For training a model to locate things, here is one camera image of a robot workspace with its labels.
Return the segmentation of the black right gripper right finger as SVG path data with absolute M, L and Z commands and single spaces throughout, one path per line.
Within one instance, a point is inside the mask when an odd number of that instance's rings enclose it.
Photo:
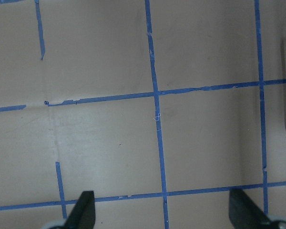
M 242 189 L 230 189 L 228 216 L 234 229 L 271 228 L 271 220 Z

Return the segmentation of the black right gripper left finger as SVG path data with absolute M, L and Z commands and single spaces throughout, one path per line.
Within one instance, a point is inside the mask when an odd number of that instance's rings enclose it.
M 65 221 L 64 229 L 93 229 L 95 226 L 95 198 L 93 191 L 83 191 Z

